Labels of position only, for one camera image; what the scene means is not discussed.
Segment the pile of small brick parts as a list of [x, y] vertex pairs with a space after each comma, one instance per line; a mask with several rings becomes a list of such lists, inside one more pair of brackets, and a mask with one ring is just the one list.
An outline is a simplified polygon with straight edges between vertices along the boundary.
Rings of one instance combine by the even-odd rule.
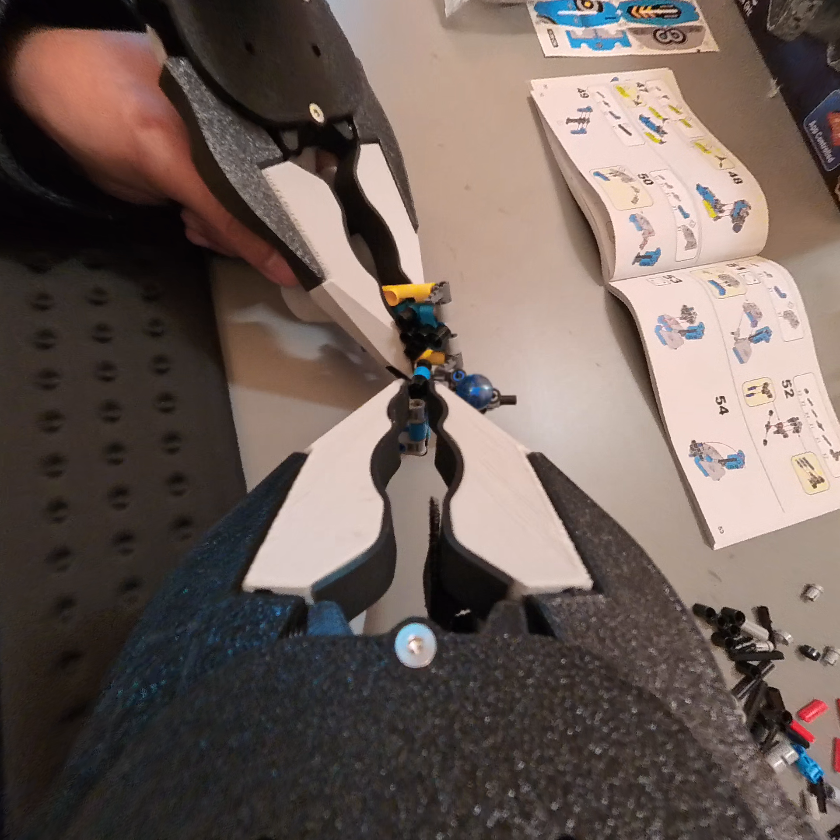
[[777, 781], [828, 838], [838, 838], [838, 646], [803, 644], [764, 604], [691, 611], [731, 671], [738, 718]]

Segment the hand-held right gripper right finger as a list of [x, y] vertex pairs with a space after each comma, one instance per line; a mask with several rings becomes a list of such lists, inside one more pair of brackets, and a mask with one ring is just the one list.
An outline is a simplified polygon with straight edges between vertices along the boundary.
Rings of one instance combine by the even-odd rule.
[[430, 385], [435, 465], [447, 486], [438, 573], [457, 602], [588, 592], [579, 556], [531, 452], [448, 388]]

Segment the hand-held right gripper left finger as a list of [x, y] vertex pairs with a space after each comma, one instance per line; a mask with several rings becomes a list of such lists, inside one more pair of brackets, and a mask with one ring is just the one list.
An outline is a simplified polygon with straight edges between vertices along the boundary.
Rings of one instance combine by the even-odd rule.
[[305, 451], [243, 580], [246, 592], [370, 607], [387, 591], [396, 541], [385, 494], [400, 465], [395, 381]]

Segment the toy kit box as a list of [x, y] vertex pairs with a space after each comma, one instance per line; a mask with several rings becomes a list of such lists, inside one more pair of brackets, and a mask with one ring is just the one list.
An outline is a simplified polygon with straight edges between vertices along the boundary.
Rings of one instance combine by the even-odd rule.
[[839, 2], [735, 5], [822, 180], [839, 204]]

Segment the black studded mat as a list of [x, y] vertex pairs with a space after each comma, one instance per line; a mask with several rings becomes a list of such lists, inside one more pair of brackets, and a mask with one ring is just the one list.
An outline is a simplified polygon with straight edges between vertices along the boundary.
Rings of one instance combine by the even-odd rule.
[[194, 248], [2, 243], [2, 837], [161, 581], [245, 492]]

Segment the person's left forearm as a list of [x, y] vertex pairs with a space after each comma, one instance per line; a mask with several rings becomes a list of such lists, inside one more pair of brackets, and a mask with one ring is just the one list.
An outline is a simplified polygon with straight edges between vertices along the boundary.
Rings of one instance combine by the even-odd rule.
[[2, 62], [11, 59], [17, 42], [34, 28], [81, 28], [144, 33], [131, 1], [2, 1]]

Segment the building instruction booklet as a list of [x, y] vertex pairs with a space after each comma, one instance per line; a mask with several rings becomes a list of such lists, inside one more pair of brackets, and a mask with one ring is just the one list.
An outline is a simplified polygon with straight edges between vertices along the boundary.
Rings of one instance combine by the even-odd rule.
[[671, 70], [537, 79], [531, 95], [711, 547], [837, 511], [837, 416], [800, 291], [760, 255], [760, 184]]

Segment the person's left hand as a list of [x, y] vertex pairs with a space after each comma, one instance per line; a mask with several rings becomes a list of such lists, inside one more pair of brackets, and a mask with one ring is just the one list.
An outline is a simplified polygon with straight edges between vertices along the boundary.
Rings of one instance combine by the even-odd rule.
[[10, 58], [16, 104], [97, 187], [129, 203], [172, 202], [195, 245], [242, 259], [280, 286], [297, 285], [282, 255], [235, 219], [199, 175], [147, 34], [36, 28]]

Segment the black gear brick assembly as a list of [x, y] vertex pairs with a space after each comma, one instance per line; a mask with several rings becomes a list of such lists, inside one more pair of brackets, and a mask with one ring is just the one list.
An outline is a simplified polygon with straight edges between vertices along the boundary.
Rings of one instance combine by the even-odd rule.
[[468, 374], [455, 357], [444, 351], [425, 349], [411, 357], [413, 378], [409, 386], [406, 425], [398, 438], [401, 455], [425, 456], [431, 427], [428, 419], [427, 390], [431, 383], [454, 392], [481, 413], [501, 406], [515, 406], [515, 395], [502, 394], [483, 374]]

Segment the blue sticker sheet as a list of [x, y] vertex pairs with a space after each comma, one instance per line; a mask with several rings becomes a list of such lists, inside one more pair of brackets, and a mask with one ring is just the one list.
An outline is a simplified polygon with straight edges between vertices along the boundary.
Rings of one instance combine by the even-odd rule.
[[528, 5], [547, 57], [665, 56], [718, 51], [691, 1], [547, 1]]

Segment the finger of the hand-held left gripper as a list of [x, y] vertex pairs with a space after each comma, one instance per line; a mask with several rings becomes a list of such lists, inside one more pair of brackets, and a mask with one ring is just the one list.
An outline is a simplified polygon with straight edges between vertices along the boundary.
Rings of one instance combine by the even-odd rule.
[[375, 361], [409, 377], [399, 332], [377, 281], [350, 245], [331, 188], [297, 165], [272, 165], [263, 174], [322, 270], [323, 281], [310, 298]]
[[360, 145], [354, 165], [367, 227], [363, 239], [383, 286], [425, 283], [421, 244], [382, 147]]

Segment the blue yellow brick assembly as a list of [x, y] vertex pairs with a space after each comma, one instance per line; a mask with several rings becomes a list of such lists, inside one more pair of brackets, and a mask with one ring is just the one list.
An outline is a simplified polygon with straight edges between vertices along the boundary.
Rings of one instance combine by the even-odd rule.
[[415, 359], [427, 350], [446, 350], [453, 335], [444, 320], [444, 307], [452, 301], [447, 282], [402, 283], [381, 290], [410, 357]]

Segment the grey desk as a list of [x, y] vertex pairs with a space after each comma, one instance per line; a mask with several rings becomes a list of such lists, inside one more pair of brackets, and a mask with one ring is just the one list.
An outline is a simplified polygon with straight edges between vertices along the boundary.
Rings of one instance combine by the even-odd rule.
[[530, 80], [669, 67], [770, 208], [764, 254], [795, 279], [838, 407], [838, 212], [734, 2], [702, 2], [694, 56], [543, 57], [527, 9], [331, 2], [402, 148], [426, 276], [448, 280], [469, 371], [518, 404], [491, 418], [543, 452], [643, 546], [684, 602], [764, 604], [838, 646], [838, 512], [707, 546], [665, 440], [634, 321], [545, 143]]

